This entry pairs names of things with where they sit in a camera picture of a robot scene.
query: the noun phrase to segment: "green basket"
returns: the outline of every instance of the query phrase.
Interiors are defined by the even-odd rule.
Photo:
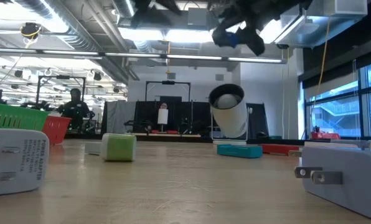
[[[48,112],[0,104],[0,128],[41,131]]]

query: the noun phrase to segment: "black frame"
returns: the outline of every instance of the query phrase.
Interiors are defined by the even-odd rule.
[[[167,81],[146,81],[146,96],[145,96],[145,99],[144,101],[147,101],[147,95],[148,95],[148,84],[150,83],[160,83],[162,85],[172,85],[172,84],[167,84],[166,83]],[[191,83],[189,82],[172,82],[171,83],[173,84],[187,84],[188,85],[188,102],[190,102],[190,96],[191,96]]]
[[[320,104],[320,103],[326,103],[326,102],[330,102],[330,101],[334,101],[334,100],[341,100],[341,99],[345,99],[345,98],[350,98],[350,97],[353,97],[353,96],[358,96],[359,98],[359,110],[360,110],[360,115],[359,115],[359,121],[360,121],[360,131],[361,131],[361,137],[340,137],[341,139],[362,139],[362,140],[371,140],[371,136],[364,136],[364,115],[363,115],[363,111],[362,111],[362,96],[363,95],[368,95],[371,93],[371,87],[367,87],[367,88],[362,88],[362,83],[361,83],[361,69],[357,69],[356,70],[357,72],[357,77],[358,77],[358,80],[357,80],[357,83],[358,83],[358,89],[357,89],[357,95],[355,94],[355,91],[351,91],[351,92],[348,92],[348,93],[343,93],[343,94],[340,94],[340,95],[337,95],[337,96],[330,96],[330,97],[327,97],[327,98],[324,98],[324,99],[320,99],[320,100],[316,100],[316,105]],[[307,119],[309,117],[309,114],[308,114],[308,107],[309,106],[312,106],[314,104],[313,101],[310,101],[310,102],[306,102],[306,99],[304,99],[304,126],[306,127],[306,137],[305,139],[308,139],[308,130],[307,128],[311,128],[311,127],[307,127]]]
[[[83,80],[83,86],[82,86],[82,101],[85,99],[85,89],[86,89],[86,77],[70,77],[70,76],[67,76],[65,78],[62,78],[63,76],[60,75],[51,75],[51,76],[47,76],[47,75],[40,75],[39,76],[39,79],[37,81],[37,91],[36,91],[36,103],[39,103],[39,96],[40,96],[40,88],[44,85],[41,84],[41,81],[42,81],[42,78],[46,78],[47,80],[50,80],[51,78],[61,78],[61,79],[70,79],[70,78],[74,78],[74,79],[81,79]]]

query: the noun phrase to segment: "black partition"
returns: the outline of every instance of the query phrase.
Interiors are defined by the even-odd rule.
[[[134,112],[136,122],[149,122],[153,129],[160,129],[157,124],[157,114],[161,105],[160,101],[138,101]],[[211,119],[210,105],[206,102],[165,102],[169,110],[168,125],[165,130],[179,130],[187,120],[192,125],[193,133],[202,137],[210,137]],[[264,104],[247,103],[253,112],[249,118],[248,139],[255,139],[256,135],[263,132],[269,135],[267,118]],[[133,132],[143,133],[145,130],[140,126],[134,126]]]

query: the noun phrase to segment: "red basket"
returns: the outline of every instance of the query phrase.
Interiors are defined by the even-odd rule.
[[[61,144],[67,128],[71,122],[70,118],[63,118],[57,116],[48,116],[44,123],[42,132],[49,137],[50,144]]]

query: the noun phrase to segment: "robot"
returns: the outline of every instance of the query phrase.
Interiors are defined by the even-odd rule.
[[[134,0],[135,8],[131,27],[137,28],[143,21],[171,25],[170,20],[156,9],[151,0]],[[265,25],[272,19],[279,20],[280,15],[294,6],[299,5],[303,9],[308,9],[312,0],[230,0],[231,4],[226,8],[219,19],[221,23],[216,27],[212,38],[219,47],[236,47],[238,44],[246,44],[257,56],[265,51],[263,39],[256,33],[262,31]],[[174,0],[156,0],[158,3],[177,15],[181,14],[180,9]],[[227,32],[231,26],[246,22],[244,29],[239,28],[236,33]]]

